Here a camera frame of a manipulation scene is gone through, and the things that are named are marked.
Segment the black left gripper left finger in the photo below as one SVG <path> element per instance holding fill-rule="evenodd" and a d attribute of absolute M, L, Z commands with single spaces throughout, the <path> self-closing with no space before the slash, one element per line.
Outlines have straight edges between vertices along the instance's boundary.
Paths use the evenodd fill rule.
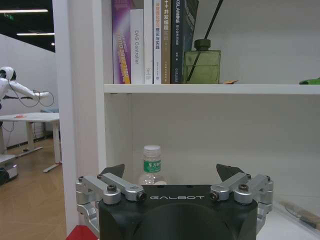
<path fill-rule="evenodd" d="M 86 226 L 96 237 L 100 236 L 100 201 L 112 206 L 120 203 L 122 197 L 136 203 L 141 203 L 147 198 L 141 185 L 130 183 L 118 176 L 122 175 L 124 170 L 124 164 L 107 167 L 97 176 L 80 176 L 75 183 L 76 209 L 83 215 Z"/>

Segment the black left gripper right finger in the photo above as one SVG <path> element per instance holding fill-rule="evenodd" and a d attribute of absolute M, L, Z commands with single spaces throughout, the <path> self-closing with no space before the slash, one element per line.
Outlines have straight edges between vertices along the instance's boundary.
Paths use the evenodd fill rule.
<path fill-rule="evenodd" d="M 267 214 L 273 210 L 274 182 L 268 175 L 258 174 L 254 178 L 238 167 L 217 164 L 217 173 L 222 180 L 210 187 L 212 202 L 227 201 L 231 194 L 236 203 L 248 206 L 257 203 L 256 232 L 265 225 Z"/>

